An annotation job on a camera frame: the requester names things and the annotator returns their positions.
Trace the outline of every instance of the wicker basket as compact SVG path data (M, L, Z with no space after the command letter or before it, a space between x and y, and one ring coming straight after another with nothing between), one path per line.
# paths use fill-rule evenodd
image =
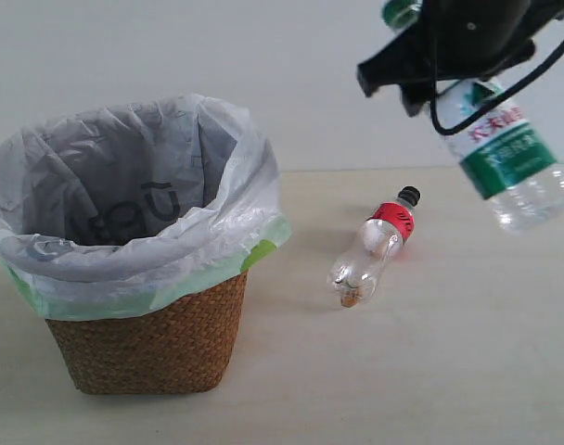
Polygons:
M237 338L247 273L136 318L46 320L86 394L186 394L215 388Z

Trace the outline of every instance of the plastic bag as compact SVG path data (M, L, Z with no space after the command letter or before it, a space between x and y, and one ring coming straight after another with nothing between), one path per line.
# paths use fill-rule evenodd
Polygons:
M0 256L44 318L157 311L289 236L269 141L222 100L102 108L0 146Z

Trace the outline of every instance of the green bottle label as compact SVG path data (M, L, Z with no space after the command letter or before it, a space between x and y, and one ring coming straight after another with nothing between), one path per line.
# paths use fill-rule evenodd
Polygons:
M496 81L466 80L447 90L437 102L439 120L451 127L502 92ZM555 164L544 140L511 99L445 138L451 153L484 199Z

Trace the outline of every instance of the water bottle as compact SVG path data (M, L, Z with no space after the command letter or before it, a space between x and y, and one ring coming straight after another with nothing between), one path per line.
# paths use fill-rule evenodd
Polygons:
M382 18L401 32L421 6L421 0L390 0ZM502 92L497 79L454 83L437 100L442 125L458 124ZM564 171L513 100L443 140L503 229L519 233L564 210Z
M420 192L405 187L384 202L360 228L351 247L334 263L327 282L345 308L368 302L388 262L414 231L414 207Z

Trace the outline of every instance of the white table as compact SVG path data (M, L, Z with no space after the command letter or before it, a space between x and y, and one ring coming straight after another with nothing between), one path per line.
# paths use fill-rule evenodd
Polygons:
M325 278L380 200L422 192L368 305ZM458 169L289 173L294 236L250 273L221 386L91 397L0 268L0 444L564 444L564 219L502 233Z

